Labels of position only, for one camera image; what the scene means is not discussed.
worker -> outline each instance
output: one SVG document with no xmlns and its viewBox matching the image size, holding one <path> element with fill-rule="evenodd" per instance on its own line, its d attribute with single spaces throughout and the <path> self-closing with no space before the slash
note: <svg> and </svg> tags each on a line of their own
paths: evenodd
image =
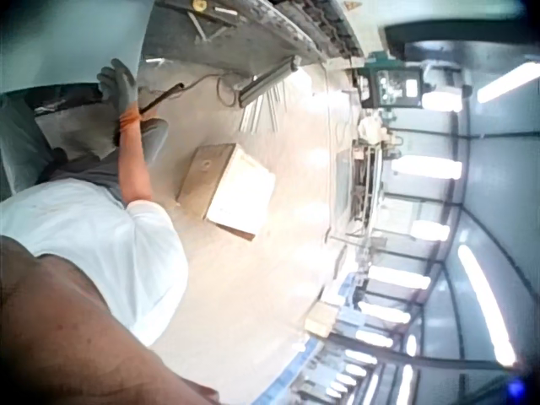
<svg viewBox="0 0 540 405">
<path fill-rule="evenodd" d="M 153 201 L 147 169 L 166 122 L 141 123 L 135 78 L 120 61 L 98 80 L 120 123 L 120 146 L 102 160 L 67 162 L 28 107 L 1 99 L 13 193 L 0 204 L 2 381 L 47 403 L 214 403 L 216 391 L 181 379 L 146 348 L 187 282 L 180 239 Z"/>
</svg>

cardboard box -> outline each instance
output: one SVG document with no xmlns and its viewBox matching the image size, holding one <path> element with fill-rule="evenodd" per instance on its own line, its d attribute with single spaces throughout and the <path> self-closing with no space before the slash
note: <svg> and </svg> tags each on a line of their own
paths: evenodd
<svg viewBox="0 0 540 405">
<path fill-rule="evenodd" d="M 275 182 L 237 143 L 202 146 L 176 200 L 199 218 L 253 240 L 266 221 Z"/>
</svg>

gray pants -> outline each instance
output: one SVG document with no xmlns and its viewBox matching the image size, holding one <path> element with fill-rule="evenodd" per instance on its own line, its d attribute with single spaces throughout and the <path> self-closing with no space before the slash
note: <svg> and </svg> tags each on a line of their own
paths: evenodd
<svg viewBox="0 0 540 405">
<path fill-rule="evenodd" d="M 151 165 L 167 138 L 167 121 L 151 119 L 141 123 L 144 159 Z M 4 200 L 32 187 L 54 160 L 54 153 L 37 126 L 33 111 L 23 100 L 0 96 L 0 191 Z M 118 184 L 118 149 L 100 159 L 96 155 L 57 167 L 47 181 L 78 179 L 106 187 L 122 202 Z"/>
</svg>

hand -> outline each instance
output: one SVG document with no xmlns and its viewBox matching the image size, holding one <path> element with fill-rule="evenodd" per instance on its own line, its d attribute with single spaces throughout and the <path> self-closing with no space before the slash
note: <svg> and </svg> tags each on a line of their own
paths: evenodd
<svg viewBox="0 0 540 405">
<path fill-rule="evenodd" d="M 137 81 L 120 60 L 113 59 L 111 65 L 103 67 L 97 79 L 104 99 L 111 100 L 121 116 L 129 107 L 137 106 Z"/>
</svg>

factory floor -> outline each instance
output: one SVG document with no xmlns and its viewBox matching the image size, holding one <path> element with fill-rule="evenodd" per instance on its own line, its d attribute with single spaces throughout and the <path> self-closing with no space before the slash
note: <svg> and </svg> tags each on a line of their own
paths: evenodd
<svg viewBox="0 0 540 405">
<path fill-rule="evenodd" d="M 305 315 L 332 280 L 343 248 L 332 239 L 325 243 L 325 235 L 342 235 L 349 219 L 356 115 L 340 90 L 350 84 L 344 73 L 325 73 L 319 66 L 305 71 L 312 91 L 286 81 L 277 132 L 267 104 L 257 131 L 239 132 L 242 111 L 219 102 L 213 78 L 157 111 L 169 122 L 169 137 L 150 169 L 154 193 L 175 224 L 190 275 L 172 323 L 152 349 L 173 371 L 219 390 L 226 403 L 254 401 L 298 353 Z M 139 85 L 157 95 L 210 72 L 185 63 L 149 64 L 139 71 Z M 225 99 L 229 95 L 223 92 Z M 71 147 L 94 142 L 91 148 L 105 150 L 108 141 L 89 135 L 105 130 L 99 124 L 107 116 L 103 108 L 85 106 L 39 123 L 53 144 L 73 136 Z M 196 148 L 218 143 L 239 143 L 276 175 L 267 223 L 252 242 L 176 203 Z"/>
</svg>

